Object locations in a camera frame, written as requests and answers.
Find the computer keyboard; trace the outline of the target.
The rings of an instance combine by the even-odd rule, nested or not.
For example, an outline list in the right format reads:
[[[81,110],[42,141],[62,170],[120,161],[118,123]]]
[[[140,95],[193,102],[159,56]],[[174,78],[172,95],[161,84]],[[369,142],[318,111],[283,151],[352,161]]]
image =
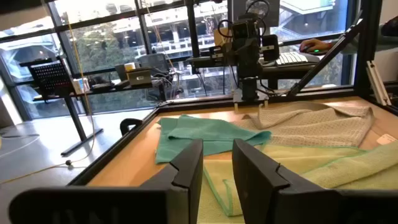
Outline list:
[[[277,66],[288,66],[307,63],[308,59],[300,52],[284,52],[275,62]]]

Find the black office desk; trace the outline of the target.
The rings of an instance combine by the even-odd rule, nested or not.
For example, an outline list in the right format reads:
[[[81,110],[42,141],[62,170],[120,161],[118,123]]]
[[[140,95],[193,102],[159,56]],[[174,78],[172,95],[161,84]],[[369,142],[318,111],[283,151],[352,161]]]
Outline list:
[[[132,85],[130,81],[125,80],[119,82],[118,84],[114,83],[102,83],[92,85],[90,89],[86,92],[87,95],[95,95],[95,94],[102,94],[102,93],[114,93],[119,91],[129,91],[129,90],[141,90],[141,89],[152,89],[155,88],[159,92],[159,100],[166,101],[166,93],[165,87],[170,82],[165,78],[154,78],[151,80],[151,83],[144,83],[144,84],[134,84]]]

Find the person's hand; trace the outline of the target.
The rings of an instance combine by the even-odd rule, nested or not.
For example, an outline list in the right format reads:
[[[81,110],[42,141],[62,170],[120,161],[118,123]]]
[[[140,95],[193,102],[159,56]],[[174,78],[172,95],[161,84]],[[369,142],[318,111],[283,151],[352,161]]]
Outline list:
[[[303,49],[308,48],[309,51],[313,51],[315,49],[319,50],[330,50],[333,47],[334,43],[333,42],[323,42],[318,39],[308,39],[304,40],[300,44],[299,51],[303,51]]]

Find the black keyboard desk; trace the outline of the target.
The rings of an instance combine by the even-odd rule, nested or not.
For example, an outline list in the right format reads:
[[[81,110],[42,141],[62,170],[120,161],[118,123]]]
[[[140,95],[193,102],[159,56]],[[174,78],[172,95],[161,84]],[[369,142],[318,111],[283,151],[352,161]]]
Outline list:
[[[309,62],[298,63],[295,65],[272,65],[262,68],[262,73],[258,76],[266,80],[301,79],[318,62],[319,57],[311,56]],[[195,68],[222,67],[221,62],[213,62],[210,57],[188,58],[187,62]]]

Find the grey office chair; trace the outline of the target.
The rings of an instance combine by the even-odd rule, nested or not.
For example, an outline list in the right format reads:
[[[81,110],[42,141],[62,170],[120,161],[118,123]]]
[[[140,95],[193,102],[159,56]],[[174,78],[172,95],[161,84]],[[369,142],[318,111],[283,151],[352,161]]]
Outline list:
[[[150,68],[151,80],[156,82],[159,94],[163,94],[164,82],[170,80],[170,69],[165,55],[162,53],[143,55],[138,61],[142,68]]]

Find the teal microfiber towel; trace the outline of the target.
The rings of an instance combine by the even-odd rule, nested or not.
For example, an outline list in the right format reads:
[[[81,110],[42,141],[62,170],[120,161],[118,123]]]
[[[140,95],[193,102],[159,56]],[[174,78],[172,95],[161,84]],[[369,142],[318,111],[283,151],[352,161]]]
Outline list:
[[[155,163],[170,162],[193,140],[203,141],[206,156],[232,150],[233,141],[262,145],[271,138],[270,131],[249,131],[220,119],[195,118],[181,115],[178,118],[161,118],[160,138],[155,154]]]

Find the black mounting bracket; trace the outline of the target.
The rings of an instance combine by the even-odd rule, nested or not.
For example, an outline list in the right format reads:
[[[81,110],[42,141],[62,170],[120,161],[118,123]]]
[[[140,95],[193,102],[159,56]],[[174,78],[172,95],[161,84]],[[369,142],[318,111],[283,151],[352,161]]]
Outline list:
[[[121,135],[125,136],[128,133],[135,133],[143,124],[143,120],[135,118],[126,118],[121,121],[119,128]]]

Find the black aluminium table frame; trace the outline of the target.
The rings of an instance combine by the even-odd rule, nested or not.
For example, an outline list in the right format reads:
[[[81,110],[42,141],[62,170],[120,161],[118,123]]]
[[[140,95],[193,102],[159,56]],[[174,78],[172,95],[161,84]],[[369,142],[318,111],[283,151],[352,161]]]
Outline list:
[[[375,101],[365,69],[366,61],[373,59],[375,55],[376,29],[382,14],[382,0],[361,0],[360,8],[364,17],[364,37],[359,41],[353,85],[307,88],[295,97],[273,98],[268,105],[274,108],[293,101],[312,101],[333,106],[371,106],[375,110],[376,122],[361,143],[362,148],[369,149],[375,146],[376,140],[383,134],[390,134],[398,139],[398,108],[383,106]],[[230,96],[176,100],[171,105],[152,111],[141,124],[92,161],[70,185],[137,186],[152,177],[163,168],[154,162],[160,135],[155,125],[162,117],[186,113],[202,118],[234,121],[242,118],[244,113],[254,112],[256,108],[254,103],[248,103],[235,111]]]

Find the black computer mouse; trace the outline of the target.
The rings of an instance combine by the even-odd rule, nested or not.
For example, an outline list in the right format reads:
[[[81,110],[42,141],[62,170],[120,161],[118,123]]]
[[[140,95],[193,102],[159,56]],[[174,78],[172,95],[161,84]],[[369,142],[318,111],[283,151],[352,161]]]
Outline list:
[[[328,53],[327,50],[319,50],[319,49],[315,49],[313,51],[309,51],[308,48],[303,49],[302,51],[305,54],[310,54],[310,55],[325,55]]]

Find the cardboard box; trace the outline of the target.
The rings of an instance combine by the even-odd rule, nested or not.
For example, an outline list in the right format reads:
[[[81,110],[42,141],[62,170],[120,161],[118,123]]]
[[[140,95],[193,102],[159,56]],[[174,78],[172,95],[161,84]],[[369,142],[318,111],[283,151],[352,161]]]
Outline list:
[[[216,46],[222,46],[225,43],[231,42],[230,37],[226,37],[227,35],[231,35],[231,31],[227,27],[221,27],[220,31],[218,29],[214,30],[214,41]]]

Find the white aluminium bar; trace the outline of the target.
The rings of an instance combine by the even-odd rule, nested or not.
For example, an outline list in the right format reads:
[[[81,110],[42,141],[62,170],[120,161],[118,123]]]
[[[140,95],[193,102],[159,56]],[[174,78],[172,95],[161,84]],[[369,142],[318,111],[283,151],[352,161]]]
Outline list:
[[[366,62],[366,71],[376,101],[383,106],[391,106],[392,103],[382,81],[382,78],[380,77],[379,71],[372,60]]]

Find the yellow-green microfiber towel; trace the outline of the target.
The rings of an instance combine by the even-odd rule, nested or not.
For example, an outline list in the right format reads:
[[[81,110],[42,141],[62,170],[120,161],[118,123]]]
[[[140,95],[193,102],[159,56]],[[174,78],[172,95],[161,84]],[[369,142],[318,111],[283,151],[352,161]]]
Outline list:
[[[267,145],[263,154],[305,180],[334,190],[398,190],[398,142],[365,151],[355,147]],[[233,176],[232,156],[204,162],[199,224],[246,224]]]

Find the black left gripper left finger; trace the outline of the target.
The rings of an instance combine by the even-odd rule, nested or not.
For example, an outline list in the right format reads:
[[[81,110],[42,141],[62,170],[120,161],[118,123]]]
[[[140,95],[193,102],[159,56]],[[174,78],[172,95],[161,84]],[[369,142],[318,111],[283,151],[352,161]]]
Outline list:
[[[196,139],[138,187],[42,187],[14,197],[12,224],[194,224],[203,175]]]

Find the grey waffle-weave towel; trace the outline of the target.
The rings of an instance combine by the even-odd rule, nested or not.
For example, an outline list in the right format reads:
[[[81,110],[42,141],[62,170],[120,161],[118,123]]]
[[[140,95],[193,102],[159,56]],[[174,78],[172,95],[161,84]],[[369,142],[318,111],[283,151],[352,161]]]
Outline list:
[[[276,108],[259,107],[233,124],[254,132],[270,131],[271,144],[283,146],[357,147],[374,122],[368,106],[329,106],[295,102]]]

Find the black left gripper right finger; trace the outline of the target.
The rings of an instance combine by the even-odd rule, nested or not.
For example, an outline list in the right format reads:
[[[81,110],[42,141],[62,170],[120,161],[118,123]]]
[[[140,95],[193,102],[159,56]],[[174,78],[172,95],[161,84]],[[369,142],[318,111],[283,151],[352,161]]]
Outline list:
[[[325,189],[242,139],[232,162],[246,224],[398,224],[398,190]]]

